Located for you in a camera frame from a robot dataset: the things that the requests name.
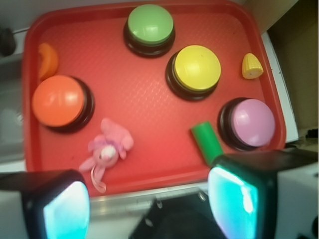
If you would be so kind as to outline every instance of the plastic tray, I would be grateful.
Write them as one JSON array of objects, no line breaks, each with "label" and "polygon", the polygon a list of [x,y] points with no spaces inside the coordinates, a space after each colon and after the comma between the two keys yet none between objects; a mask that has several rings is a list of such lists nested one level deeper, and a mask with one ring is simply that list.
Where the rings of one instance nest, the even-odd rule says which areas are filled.
[{"label": "plastic tray", "polygon": [[[28,171],[77,169],[89,156],[88,142],[100,133],[102,118],[126,127],[135,146],[125,160],[107,169],[105,194],[146,190],[206,180],[209,167],[190,128],[209,120],[218,134],[217,116],[236,97],[264,101],[276,120],[271,143],[258,150],[281,149],[285,123],[266,52],[253,18],[225,0],[157,1],[174,19],[173,48],[159,58],[143,58],[124,44],[123,27],[130,12],[146,2],[107,4],[54,11],[40,17],[28,31],[23,58],[24,145]],[[96,99],[91,121],[79,132],[55,133],[39,124],[31,98],[39,80],[39,44],[47,42],[59,54],[57,74],[86,82]],[[170,91],[165,68],[183,47],[198,44],[219,58],[221,78],[215,92],[203,101],[188,102]],[[241,76],[246,53],[254,53],[264,67],[255,80]],[[225,153],[234,153],[221,139]],[[83,174],[91,197],[101,195]]]}]

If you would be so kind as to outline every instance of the cyan light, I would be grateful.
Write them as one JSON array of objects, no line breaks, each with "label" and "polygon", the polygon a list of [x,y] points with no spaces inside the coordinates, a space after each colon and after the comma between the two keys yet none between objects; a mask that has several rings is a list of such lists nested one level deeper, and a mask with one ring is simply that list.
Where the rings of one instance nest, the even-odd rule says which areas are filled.
[{"label": "cyan light", "polygon": [[208,176],[209,203],[215,220],[229,239],[256,238],[258,190],[221,166]]},{"label": "cyan light", "polygon": [[90,221],[90,198],[82,182],[73,182],[43,210],[49,239],[83,239]]}]

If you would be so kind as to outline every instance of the black button base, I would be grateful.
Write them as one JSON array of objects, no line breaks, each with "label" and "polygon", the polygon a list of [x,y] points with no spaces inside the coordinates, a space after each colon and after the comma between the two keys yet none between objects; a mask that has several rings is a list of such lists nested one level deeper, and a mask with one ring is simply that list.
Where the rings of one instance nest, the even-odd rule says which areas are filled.
[{"label": "black button base", "polygon": [[143,43],[138,42],[137,40],[133,38],[132,34],[129,31],[129,26],[127,22],[124,26],[124,41],[127,47],[130,50],[132,50],[134,53],[140,56],[146,56],[146,57],[162,56],[171,49],[171,47],[173,46],[174,40],[175,40],[175,28],[173,27],[173,30],[169,38],[165,42],[160,43],[158,45],[145,45]]}]

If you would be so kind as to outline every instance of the green cylinder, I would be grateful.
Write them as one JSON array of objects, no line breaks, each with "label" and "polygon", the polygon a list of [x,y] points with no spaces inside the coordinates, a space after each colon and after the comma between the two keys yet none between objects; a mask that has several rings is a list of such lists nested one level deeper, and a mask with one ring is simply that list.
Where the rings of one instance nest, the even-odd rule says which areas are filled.
[{"label": "green cylinder", "polygon": [[210,122],[204,122],[191,128],[191,132],[206,160],[211,166],[214,159],[223,154],[223,150],[218,142],[216,134]]}]

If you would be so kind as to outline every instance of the plush toy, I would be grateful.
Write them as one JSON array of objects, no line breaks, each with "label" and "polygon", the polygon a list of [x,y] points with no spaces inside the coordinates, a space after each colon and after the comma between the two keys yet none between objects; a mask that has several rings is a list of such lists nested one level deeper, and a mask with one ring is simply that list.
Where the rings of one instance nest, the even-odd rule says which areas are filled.
[{"label": "plush toy", "polygon": [[101,182],[105,169],[114,166],[118,158],[125,159],[134,141],[124,127],[110,119],[103,119],[100,134],[89,142],[88,150],[92,157],[85,160],[79,167],[80,171],[91,170],[91,180],[94,187],[101,193],[106,191],[106,185]]}]

